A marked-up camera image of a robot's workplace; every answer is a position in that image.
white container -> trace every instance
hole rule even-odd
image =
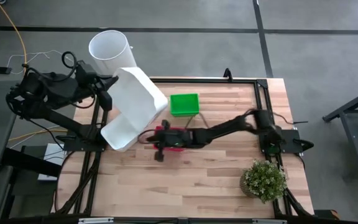
[[[102,128],[101,134],[113,149],[124,152],[167,107],[168,100],[140,68],[119,68],[116,75],[118,81],[108,93],[121,114]]]
[[[89,53],[102,75],[113,75],[118,68],[137,66],[127,37],[116,30],[94,36],[89,43]]]

table leg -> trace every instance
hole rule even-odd
[[[60,165],[9,148],[5,149],[1,163],[52,177],[58,177],[61,169]]]

potted plant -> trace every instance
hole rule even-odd
[[[246,195],[255,195],[263,203],[283,196],[285,173],[269,161],[254,161],[250,169],[244,170],[240,178],[240,188]]]

black cable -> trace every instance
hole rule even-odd
[[[62,157],[60,156],[53,156],[53,157],[49,157],[48,159],[44,159],[45,161],[49,160],[49,159],[54,159],[54,158],[59,158],[59,159],[63,159]]]
[[[73,66],[67,65],[67,63],[66,63],[66,61],[65,61],[66,55],[68,55],[68,54],[70,54],[70,55],[73,57]],[[62,54],[62,62],[63,62],[63,64],[64,64],[64,66],[66,66],[67,68],[71,68],[71,71],[69,72],[69,74],[68,74],[66,77],[62,78],[62,79],[56,80],[56,79],[54,79],[54,78],[51,78],[50,76],[48,76],[48,75],[46,75],[46,74],[44,74],[44,73],[42,73],[42,72],[39,72],[39,71],[36,70],[35,68],[30,67],[28,64],[23,64],[23,65],[22,65],[24,68],[26,68],[25,73],[24,73],[24,76],[26,77],[26,76],[29,74],[29,72],[31,71],[31,72],[34,72],[34,73],[36,73],[37,75],[39,75],[39,76],[41,76],[41,77],[43,77],[43,78],[45,78],[45,79],[48,79],[48,80],[50,80],[50,81],[53,81],[53,82],[62,82],[62,81],[65,81],[65,80],[69,79],[69,78],[74,74],[74,72],[75,72],[75,70],[76,70],[76,68],[77,68],[77,66],[78,66],[78,62],[77,62],[77,58],[75,57],[75,55],[74,55],[72,52],[69,52],[69,51],[64,52],[64,53]]]
[[[303,160],[303,158],[298,154],[298,153],[294,153],[297,157],[299,157],[299,159],[301,159],[302,164],[303,164],[303,169],[306,170],[306,166],[305,166],[305,162]]]
[[[141,132],[141,133],[137,136],[137,141],[138,141],[139,143],[141,143],[141,144],[153,144],[153,143],[158,143],[158,141],[156,141],[156,142],[142,142],[142,141],[140,140],[140,137],[141,137],[142,135],[144,135],[144,134],[147,133],[147,132],[151,132],[151,131],[158,131],[158,130],[157,130],[157,129],[148,129],[148,130],[145,130],[145,131]]]
[[[37,125],[40,128],[44,128],[44,130],[46,130],[53,138],[53,141],[55,141],[55,143],[60,147],[60,149],[63,150],[63,147],[59,144],[59,142],[57,142],[55,136],[53,135],[53,133],[51,131],[49,131],[49,129],[47,129],[46,127],[42,126],[41,124],[37,124],[36,122],[32,121],[31,119],[27,119],[28,121],[30,121],[31,123]]]
[[[60,178],[60,174],[62,174],[62,170],[63,170],[63,166],[65,165],[66,161],[68,160],[68,158],[70,158],[70,156],[74,153],[74,151],[70,152],[67,154],[66,158],[63,159],[62,162],[62,167],[60,168],[60,172],[59,175],[57,176],[57,180],[56,180],[56,190],[55,190],[55,195],[53,197],[53,207],[55,209],[55,212],[58,210],[57,209],[57,189],[58,189],[58,184],[59,184],[59,178]]]
[[[284,119],[284,121],[285,121],[287,124],[301,124],[301,123],[309,123],[309,121],[297,121],[297,122],[291,123],[291,122],[288,122],[288,121],[287,121],[287,119],[285,119],[285,117],[284,117],[283,115],[280,115],[280,114],[275,113],[275,112],[273,112],[273,114],[274,114],[274,115],[276,115],[276,116],[279,116],[279,117],[283,118],[283,119]]]
[[[66,64],[66,55],[68,55],[68,54],[70,54],[73,57],[73,66],[69,66],[69,65]],[[77,66],[78,66],[77,58],[75,57],[73,52],[70,52],[70,51],[64,52],[62,54],[62,62],[64,64],[64,66],[66,66],[67,68],[71,68],[71,71],[69,72],[69,74],[65,78],[62,78],[61,80],[54,80],[55,82],[62,82],[62,81],[65,81],[65,80],[69,79],[74,74],[74,72],[75,72],[75,70],[77,69]]]
[[[78,106],[78,105],[76,105],[75,103],[70,103],[70,104],[73,105],[73,106],[75,106],[76,108],[79,108],[79,109],[88,109],[88,108],[90,108],[91,106],[94,105],[94,102],[95,102],[95,101],[96,101],[96,96],[93,95],[93,101],[92,101],[92,103],[91,103],[90,105],[88,105],[88,106]]]
[[[39,156],[37,158],[41,159],[41,158],[44,158],[45,156],[51,156],[51,155],[54,155],[54,154],[58,154],[59,152],[62,152],[63,150],[60,150],[58,152],[54,152],[54,153],[50,153],[50,154],[46,154],[46,155],[42,155],[42,156]]]

plant pot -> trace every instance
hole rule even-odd
[[[246,181],[246,175],[242,174],[240,177],[240,189],[242,191],[242,193],[244,193],[246,196],[248,197],[256,197],[249,189],[247,184],[245,183]]]

